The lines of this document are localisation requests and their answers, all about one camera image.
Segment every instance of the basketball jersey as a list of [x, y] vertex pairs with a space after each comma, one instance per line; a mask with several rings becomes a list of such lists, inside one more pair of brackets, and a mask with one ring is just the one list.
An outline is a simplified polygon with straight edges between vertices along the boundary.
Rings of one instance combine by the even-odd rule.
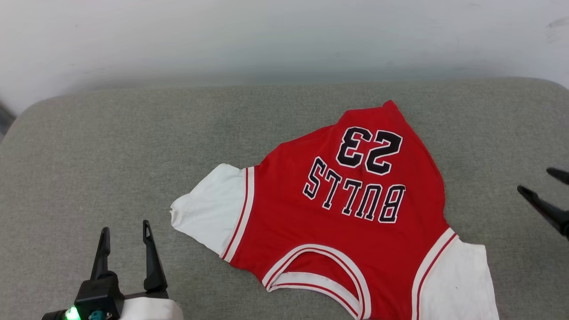
[[217, 166], [172, 204], [172, 226], [267, 291], [326, 294], [355, 319], [498, 319], [483, 245], [443, 216], [442, 177], [392, 101]]

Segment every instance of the white trim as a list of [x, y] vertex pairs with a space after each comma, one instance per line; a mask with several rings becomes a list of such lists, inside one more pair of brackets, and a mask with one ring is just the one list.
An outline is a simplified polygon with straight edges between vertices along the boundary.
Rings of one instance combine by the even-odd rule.
[[[317, 285], [327, 290], [303, 284]], [[330, 278], [308, 272], [284, 272], [281, 273], [277, 280], [273, 282], [269, 292], [280, 288], [307, 289], [323, 293], [336, 300], [336, 302], [341, 304], [355, 319], [357, 319], [357, 314], [352, 310], [358, 310], [360, 304], [359, 301], [350, 291], [346, 290], [346, 288]]]
[[[357, 313], [355, 318], [356, 319], [367, 319], [367, 318], [369, 318], [372, 314], [372, 304], [371, 304], [372, 300], [371, 300], [370, 293], [369, 293], [368, 283], [365, 281], [364, 275], [361, 273], [360, 269], [352, 261], [352, 259], [350, 259], [348, 256], [346, 256], [345, 254], [343, 254], [339, 250], [336, 250], [334, 248], [331, 248], [331, 247], [328, 247], [325, 245], [303, 244], [303, 245], [300, 245], [300, 246], [294, 248], [293, 250], [290, 250], [289, 253], [287, 253], [279, 261], [277, 261], [277, 263], [275, 263], [273, 265], [273, 267], [263, 277], [263, 280], [261, 282], [263, 283], [263, 285], [265, 286], [267, 291], [269, 291], [269, 292], [271, 291], [271, 288], [275, 285], [275, 282], [282, 283], [280, 280], [280, 277], [282, 276], [283, 272], [286, 270], [286, 268], [291, 264], [291, 262], [294, 259], [296, 259], [298, 256], [300, 256], [302, 253], [305, 253], [305, 252], [315, 252], [315, 253], [319, 253], [321, 255], [327, 256], [327, 257], [331, 258], [332, 260], [334, 260], [336, 263], [338, 263], [343, 268], [343, 270], [346, 271], [346, 273], [350, 276], [350, 278], [354, 282], [354, 286], [356, 287], [357, 294], [358, 294], [357, 308], [354, 308], [356, 313]], [[289, 275], [287, 277], [289, 277], [289, 278], [295, 277], [294, 273], [293, 273], [293, 275], [290, 275], [290, 272], [288, 272], [288, 274]], [[322, 286], [323, 278], [325, 278], [325, 277], [322, 277], [322, 276], [320, 276], [319, 278], [296, 277], [295, 282], [303, 283], [306, 285]], [[325, 288], [332, 290], [333, 286], [328, 285]], [[333, 292], [336, 295], [338, 295], [339, 297], [342, 297], [343, 299], [345, 299], [346, 301], [353, 301], [352, 299], [350, 299], [350, 296], [345, 294], [345, 292], [348, 292], [348, 290], [344, 287], [342, 287], [342, 288], [343, 288], [343, 290], [339, 290], [339, 291], [333, 290]]]
[[419, 292], [419, 286], [421, 281], [423, 280], [424, 276], [426, 276], [429, 267], [434, 262], [435, 258], [439, 255], [440, 251], [445, 247], [447, 242], [455, 235], [455, 232], [452, 229], [447, 229], [443, 234], [439, 237], [439, 239], [435, 242], [435, 244], [431, 247], [429, 252], [425, 255], [423, 262], [417, 269], [417, 273], [415, 274], [415, 280], [413, 281], [413, 288], [411, 290], [411, 311], [412, 311], [412, 320], [419, 320], [417, 315], [417, 300], [418, 295], [421, 294]]
[[235, 255], [235, 252], [237, 251], [237, 248], [239, 247], [239, 243], [241, 243], [241, 238], [243, 238], [245, 227], [247, 227], [247, 222], [249, 221], [249, 216], [251, 215], [253, 198], [255, 196], [255, 167], [248, 167], [245, 170], [247, 176], [245, 179], [247, 183], [247, 186], [245, 188], [246, 203], [244, 205], [243, 212], [241, 213], [241, 217], [235, 226], [234, 235], [232, 235], [232, 238], [229, 240], [226, 252], [220, 256], [227, 262], [231, 262], [233, 256]]

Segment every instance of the gray cushion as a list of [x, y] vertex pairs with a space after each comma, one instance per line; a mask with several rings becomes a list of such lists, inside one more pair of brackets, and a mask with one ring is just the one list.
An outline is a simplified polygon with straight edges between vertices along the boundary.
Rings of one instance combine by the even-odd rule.
[[501, 319], [569, 318], [569, 243], [516, 192], [569, 208], [569, 91], [535, 79], [127, 89], [42, 101], [0, 143], [0, 310], [40, 319], [90, 275], [100, 230], [125, 294], [142, 291], [149, 219], [170, 297], [189, 319], [349, 319], [305, 290], [267, 293], [170, 226], [170, 204], [217, 164], [259, 163], [280, 142], [393, 99], [446, 184], [445, 216], [485, 244]]

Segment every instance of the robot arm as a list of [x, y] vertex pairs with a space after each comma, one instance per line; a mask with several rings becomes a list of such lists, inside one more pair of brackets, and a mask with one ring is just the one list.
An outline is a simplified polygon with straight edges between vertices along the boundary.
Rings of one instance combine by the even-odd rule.
[[127, 296], [121, 293], [117, 275], [108, 269], [110, 231], [105, 227], [91, 277], [81, 284], [73, 306], [46, 313], [42, 320], [183, 320], [180, 306], [168, 299], [168, 283], [147, 220], [142, 223], [142, 239], [146, 244], [144, 292]]

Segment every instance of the green led light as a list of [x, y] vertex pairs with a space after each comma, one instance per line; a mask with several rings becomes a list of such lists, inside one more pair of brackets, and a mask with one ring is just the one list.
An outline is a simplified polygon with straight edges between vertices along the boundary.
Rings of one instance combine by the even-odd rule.
[[79, 312], [77, 312], [77, 308], [75, 306], [72, 306], [69, 308], [69, 310], [67, 310], [65, 313], [65, 318], [66, 320], [81, 320], [81, 317], [79, 317]]

